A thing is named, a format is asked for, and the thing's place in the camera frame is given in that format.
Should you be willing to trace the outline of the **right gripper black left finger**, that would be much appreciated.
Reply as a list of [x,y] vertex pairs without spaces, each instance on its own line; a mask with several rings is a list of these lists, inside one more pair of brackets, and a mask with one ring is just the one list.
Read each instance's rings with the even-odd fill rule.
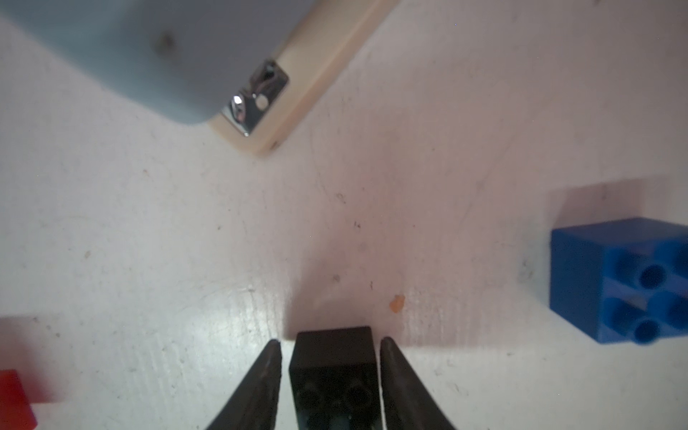
[[208,430],[273,430],[281,387],[282,353],[269,340]]

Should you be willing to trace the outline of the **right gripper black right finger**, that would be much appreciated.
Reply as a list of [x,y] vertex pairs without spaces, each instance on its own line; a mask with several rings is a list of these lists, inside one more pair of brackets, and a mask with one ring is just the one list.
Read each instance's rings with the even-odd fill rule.
[[380,376],[388,429],[455,430],[391,337],[381,340]]

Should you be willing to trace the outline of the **black lego brick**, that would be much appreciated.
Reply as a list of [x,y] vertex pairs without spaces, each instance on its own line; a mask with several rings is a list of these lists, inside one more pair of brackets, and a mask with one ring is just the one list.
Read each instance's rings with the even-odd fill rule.
[[370,327],[301,331],[288,372],[300,429],[383,427]]

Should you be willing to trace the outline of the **blue lego brick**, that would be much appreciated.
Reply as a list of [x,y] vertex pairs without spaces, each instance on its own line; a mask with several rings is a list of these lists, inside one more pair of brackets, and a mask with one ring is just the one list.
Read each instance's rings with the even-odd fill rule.
[[555,229],[549,307],[600,344],[687,334],[687,227],[646,218]]

